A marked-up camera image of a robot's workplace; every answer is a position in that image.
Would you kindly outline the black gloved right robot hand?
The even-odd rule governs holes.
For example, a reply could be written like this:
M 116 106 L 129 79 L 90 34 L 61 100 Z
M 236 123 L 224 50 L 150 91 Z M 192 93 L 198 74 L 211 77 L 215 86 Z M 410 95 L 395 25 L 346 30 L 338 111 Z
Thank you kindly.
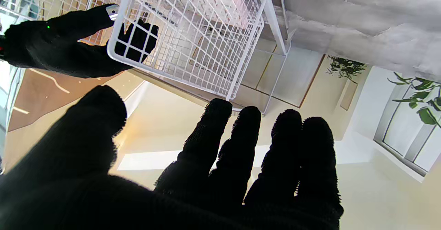
M 41 69 L 83 79 L 111 77 L 132 66 L 112 59 L 107 46 L 81 40 L 114 25 L 117 4 L 71 11 L 47 21 L 11 25 L 1 36 L 1 60 L 25 69 Z

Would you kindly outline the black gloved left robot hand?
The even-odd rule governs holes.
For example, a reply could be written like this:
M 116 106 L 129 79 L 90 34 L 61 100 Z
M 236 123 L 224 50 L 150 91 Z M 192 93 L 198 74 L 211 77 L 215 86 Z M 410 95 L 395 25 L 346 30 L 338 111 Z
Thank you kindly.
M 247 189 L 261 114 L 213 99 L 183 149 L 149 190 L 109 174 L 126 107 L 97 86 L 1 177 L 2 230 L 338 230 L 344 212 L 334 138 L 321 117 L 287 109 Z

